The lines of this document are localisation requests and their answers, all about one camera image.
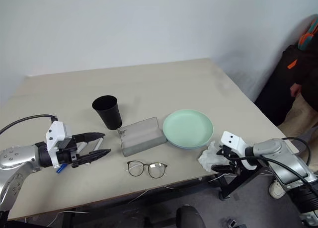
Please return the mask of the person's bare hand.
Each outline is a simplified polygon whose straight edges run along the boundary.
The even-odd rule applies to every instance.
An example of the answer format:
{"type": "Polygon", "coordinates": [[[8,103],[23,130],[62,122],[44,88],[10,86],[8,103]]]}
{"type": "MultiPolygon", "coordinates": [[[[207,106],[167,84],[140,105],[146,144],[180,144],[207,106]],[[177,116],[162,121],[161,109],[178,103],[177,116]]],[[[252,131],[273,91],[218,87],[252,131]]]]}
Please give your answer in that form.
{"type": "Polygon", "coordinates": [[[290,94],[292,97],[296,97],[298,96],[302,91],[302,85],[300,84],[296,84],[294,83],[291,87],[290,87],[290,94]]]}

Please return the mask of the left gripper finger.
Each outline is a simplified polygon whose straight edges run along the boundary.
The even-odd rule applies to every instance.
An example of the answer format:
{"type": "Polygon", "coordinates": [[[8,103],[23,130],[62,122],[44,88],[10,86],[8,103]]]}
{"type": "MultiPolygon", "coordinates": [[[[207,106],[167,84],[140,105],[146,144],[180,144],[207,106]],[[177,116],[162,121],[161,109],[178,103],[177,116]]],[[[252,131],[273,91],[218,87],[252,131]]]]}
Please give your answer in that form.
{"type": "Polygon", "coordinates": [[[102,149],[102,150],[91,151],[88,154],[79,156],[79,158],[77,159],[77,165],[92,163],[93,161],[96,161],[96,160],[108,155],[110,152],[111,152],[111,149],[102,149]]]}
{"type": "Polygon", "coordinates": [[[103,138],[105,136],[104,133],[99,132],[89,132],[89,133],[82,133],[74,135],[74,139],[77,143],[85,142],[89,143],[91,141],[98,140],[100,138],[103,138]]]}

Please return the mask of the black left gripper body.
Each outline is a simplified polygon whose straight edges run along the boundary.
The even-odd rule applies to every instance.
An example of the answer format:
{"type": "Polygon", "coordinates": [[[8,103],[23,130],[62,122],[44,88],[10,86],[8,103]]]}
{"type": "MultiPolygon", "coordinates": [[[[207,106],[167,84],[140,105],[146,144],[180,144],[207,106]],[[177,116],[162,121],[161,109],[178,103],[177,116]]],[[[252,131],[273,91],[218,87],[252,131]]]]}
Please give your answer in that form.
{"type": "Polygon", "coordinates": [[[79,166],[78,162],[78,147],[77,142],[79,141],[78,135],[73,135],[69,143],[65,148],[59,149],[57,152],[57,158],[59,164],[70,164],[72,168],[79,166]]]}

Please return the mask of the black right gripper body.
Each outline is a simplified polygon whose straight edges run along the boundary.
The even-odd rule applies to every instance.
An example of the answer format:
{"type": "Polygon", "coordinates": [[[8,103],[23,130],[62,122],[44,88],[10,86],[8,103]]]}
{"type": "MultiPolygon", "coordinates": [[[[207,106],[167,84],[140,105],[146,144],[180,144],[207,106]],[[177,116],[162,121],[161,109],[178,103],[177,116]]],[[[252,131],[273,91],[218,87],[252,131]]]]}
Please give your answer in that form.
{"type": "Polygon", "coordinates": [[[226,159],[227,164],[230,165],[233,169],[232,174],[235,175],[241,175],[244,169],[244,166],[242,164],[242,161],[240,160],[240,157],[229,147],[227,146],[221,146],[220,149],[223,149],[225,152],[225,156],[221,156],[226,159]]]}

